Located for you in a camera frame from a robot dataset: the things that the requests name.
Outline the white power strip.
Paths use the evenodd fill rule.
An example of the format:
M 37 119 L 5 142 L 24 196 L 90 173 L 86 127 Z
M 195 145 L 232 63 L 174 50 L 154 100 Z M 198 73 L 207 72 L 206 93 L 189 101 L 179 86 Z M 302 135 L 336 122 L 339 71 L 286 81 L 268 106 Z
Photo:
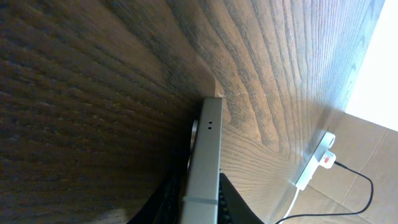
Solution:
M 296 188 L 304 190 L 312 179 L 318 166 L 322 166 L 326 169 L 330 169 L 333 166 L 336 161 L 336 155 L 330 151 L 330 148 L 333 146 L 335 139 L 336 136 L 333 133 L 326 132 L 324 134 L 298 181 L 296 181 Z

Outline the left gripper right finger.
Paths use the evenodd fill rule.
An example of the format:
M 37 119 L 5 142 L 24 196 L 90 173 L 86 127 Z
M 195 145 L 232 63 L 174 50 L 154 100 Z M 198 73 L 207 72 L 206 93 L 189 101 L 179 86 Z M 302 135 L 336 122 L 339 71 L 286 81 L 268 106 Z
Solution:
M 263 224 L 224 173 L 220 174 L 218 224 Z

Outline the Galaxy S25 Ultra smartphone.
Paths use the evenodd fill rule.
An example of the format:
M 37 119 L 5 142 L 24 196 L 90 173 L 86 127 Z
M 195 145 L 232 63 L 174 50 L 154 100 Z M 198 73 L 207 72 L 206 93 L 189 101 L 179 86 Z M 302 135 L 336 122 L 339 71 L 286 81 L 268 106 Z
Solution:
M 195 133 L 181 224 L 218 221 L 222 119 L 223 99 L 206 97 Z

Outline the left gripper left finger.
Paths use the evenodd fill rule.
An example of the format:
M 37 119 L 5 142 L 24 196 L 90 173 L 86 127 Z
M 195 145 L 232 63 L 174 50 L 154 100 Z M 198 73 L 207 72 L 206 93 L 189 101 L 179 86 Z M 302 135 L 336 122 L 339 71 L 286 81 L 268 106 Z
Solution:
M 176 224 L 180 216 L 186 175 L 169 174 L 127 224 Z

